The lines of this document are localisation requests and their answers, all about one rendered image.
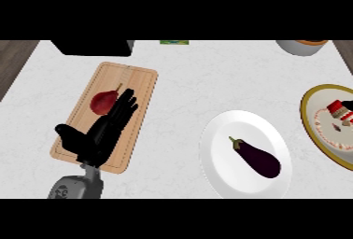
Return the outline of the grey pot with orange rim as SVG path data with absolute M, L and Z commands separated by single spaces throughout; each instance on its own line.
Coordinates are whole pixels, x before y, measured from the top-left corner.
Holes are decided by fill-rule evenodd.
M 278 40 L 281 48 L 297 56 L 312 56 L 326 44 L 326 40 Z

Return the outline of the purple eggplant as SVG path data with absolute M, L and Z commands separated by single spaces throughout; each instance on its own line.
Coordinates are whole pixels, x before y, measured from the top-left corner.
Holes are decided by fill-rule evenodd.
M 232 148 L 239 154 L 252 170 L 266 178 L 275 178 L 281 174 L 281 161 L 260 148 L 249 145 L 242 139 L 229 137 Z

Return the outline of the white oval bowl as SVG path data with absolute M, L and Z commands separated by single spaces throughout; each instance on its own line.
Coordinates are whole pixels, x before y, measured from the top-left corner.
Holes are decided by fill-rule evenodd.
M 281 198 L 292 165 L 281 134 L 248 111 L 220 113 L 199 142 L 202 171 L 221 198 Z

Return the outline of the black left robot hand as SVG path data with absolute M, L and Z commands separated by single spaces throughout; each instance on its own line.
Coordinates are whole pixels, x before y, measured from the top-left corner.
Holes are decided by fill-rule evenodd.
M 68 124 L 55 126 L 62 148 L 77 155 L 78 162 L 97 168 L 108 161 L 136 110 L 134 90 L 127 89 L 115 100 L 109 113 L 99 117 L 86 133 L 81 133 Z

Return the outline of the red pear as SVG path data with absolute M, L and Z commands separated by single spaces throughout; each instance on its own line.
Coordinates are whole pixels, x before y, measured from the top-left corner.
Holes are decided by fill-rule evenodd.
M 115 90 L 103 91 L 93 97 L 90 109 L 96 115 L 106 115 L 109 113 L 118 97 L 118 90 L 121 86 L 122 84 L 118 84 Z

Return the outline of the red white cupcake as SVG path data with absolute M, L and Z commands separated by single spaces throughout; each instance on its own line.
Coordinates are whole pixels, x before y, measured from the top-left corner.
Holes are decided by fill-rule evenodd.
M 335 100 L 328 106 L 326 109 L 334 119 L 343 122 L 343 126 L 353 125 L 353 111 L 345 108 L 341 100 Z

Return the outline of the black appliance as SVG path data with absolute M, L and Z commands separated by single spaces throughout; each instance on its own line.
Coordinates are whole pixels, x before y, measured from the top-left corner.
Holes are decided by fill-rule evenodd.
M 53 40 L 52 43 L 65 55 L 122 56 L 133 53 L 133 40 Z

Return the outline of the wooden cutting board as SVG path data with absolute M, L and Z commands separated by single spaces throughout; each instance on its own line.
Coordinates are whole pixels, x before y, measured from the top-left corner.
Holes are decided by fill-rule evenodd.
M 52 156 L 102 171 L 125 171 L 155 87 L 156 71 L 102 63 L 65 124 Z

